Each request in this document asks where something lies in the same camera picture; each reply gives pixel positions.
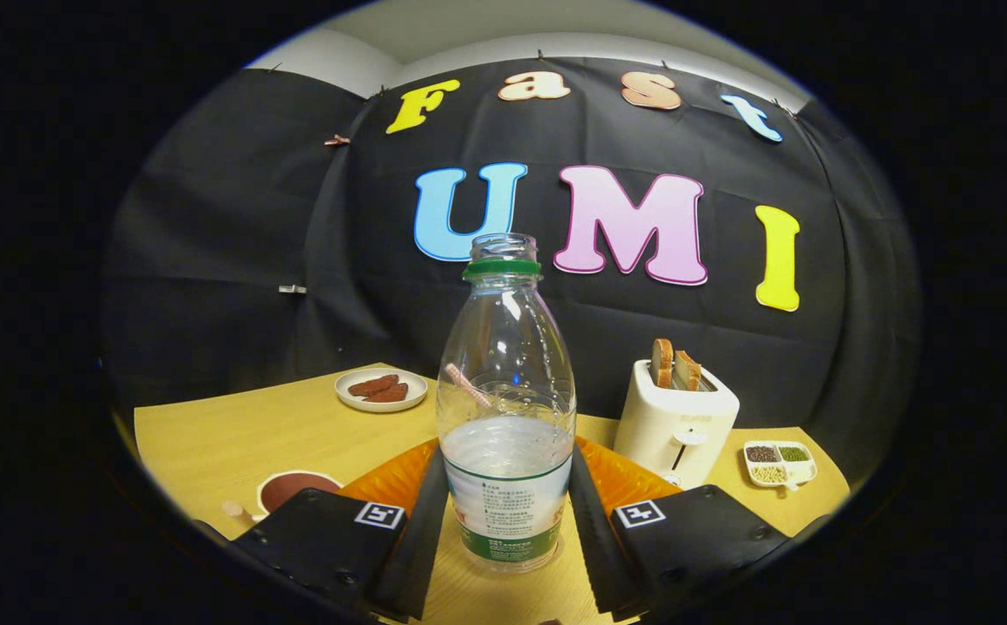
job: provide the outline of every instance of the wooden table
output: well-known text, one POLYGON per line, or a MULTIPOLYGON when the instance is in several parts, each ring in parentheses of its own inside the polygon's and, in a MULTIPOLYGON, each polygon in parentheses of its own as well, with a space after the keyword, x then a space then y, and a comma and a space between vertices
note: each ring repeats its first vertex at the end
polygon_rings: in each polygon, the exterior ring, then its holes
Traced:
MULTIPOLYGON (((382 363, 369 367, 382 367, 382 363)), ((257 486, 275 472, 324 472, 351 482, 408 448, 437 436, 435 381, 415 408, 373 414, 345 407, 333 390, 344 371, 209 400, 135 410, 135 436, 146 470, 191 518, 234 539, 251 523, 230 517, 223 502, 259 513, 257 486)), ((576 434, 611 447, 617 420, 576 416, 576 434)), ((820 445, 801 428, 733 430, 708 475, 714 483, 793 536, 849 495, 846 479, 820 445), (800 490, 753 486, 739 460, 750 439, 799 440, 816 459, 817 478, 800 490)), ((463 554, 452 507, 445 506, 431 588, 428 624, 610 624, 595 610, 571 506, 563 518, 562 550, 543 569, 509 577, 473 569, 463 554)))

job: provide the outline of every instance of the toaster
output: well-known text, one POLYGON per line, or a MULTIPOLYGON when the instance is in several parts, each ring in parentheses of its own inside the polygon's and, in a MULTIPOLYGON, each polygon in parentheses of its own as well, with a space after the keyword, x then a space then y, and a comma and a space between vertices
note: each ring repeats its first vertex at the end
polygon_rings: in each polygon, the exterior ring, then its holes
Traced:
POLYGON ((661 388, 635 361, 612 450, 688 490, 702 486, 739 414, 739 399, 701 367, 701 388, 661 388))

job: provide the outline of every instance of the straw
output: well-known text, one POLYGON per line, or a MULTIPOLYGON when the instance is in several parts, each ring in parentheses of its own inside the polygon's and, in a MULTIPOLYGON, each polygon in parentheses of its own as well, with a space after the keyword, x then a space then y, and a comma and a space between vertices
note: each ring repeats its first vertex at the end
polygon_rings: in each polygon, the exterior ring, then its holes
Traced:
POLYGON ((445 364, 445 372, 449 373, 449 376, 453 378, 453 381, 456 382, 457 386, 461 387, 465 393, 468 393, 468 395, 471 395, 472 399, 476 401, 476 404, 480 404, 481 407, 484 408, 492 407, 491 400, 489 400, 479 388, 472 386, 472 382, 470 382, 468 378, 465 378, 464 375, 461 375, 461 371, 456 368, 455 364, 445 364))

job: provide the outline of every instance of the clear plastic bottle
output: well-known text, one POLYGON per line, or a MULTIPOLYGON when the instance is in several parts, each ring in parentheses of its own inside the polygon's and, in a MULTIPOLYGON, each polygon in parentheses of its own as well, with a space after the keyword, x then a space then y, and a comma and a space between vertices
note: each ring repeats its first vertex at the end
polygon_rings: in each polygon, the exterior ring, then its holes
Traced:
POLYGON ((570 482, 570 354, 538 295, 534 238, 473 239, 462 277, 472 293, 437 373, 437 434, 453 508, 473 561, 534 571, 559 548, 570 482))

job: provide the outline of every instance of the pink letter m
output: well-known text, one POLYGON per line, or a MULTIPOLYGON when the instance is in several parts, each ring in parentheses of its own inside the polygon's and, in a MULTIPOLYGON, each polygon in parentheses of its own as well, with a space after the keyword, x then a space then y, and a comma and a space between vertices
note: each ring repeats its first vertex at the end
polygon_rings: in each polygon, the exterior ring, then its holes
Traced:
POLYGON ((574 274, 603 270, 607 260, 595 250, 599 225, 623 274, 634 270, 657 232, 658 250, 646 262, 646 274, 675 285, 701 285, 708 280, 697 237, 697 198, 705 192, 701 182, 664 173, 654 179, 642 203, 634 206, 604 167, 565 167, 560 175, 572 188, 572 213, 566 249, 554 256, 557 269, 574 274))

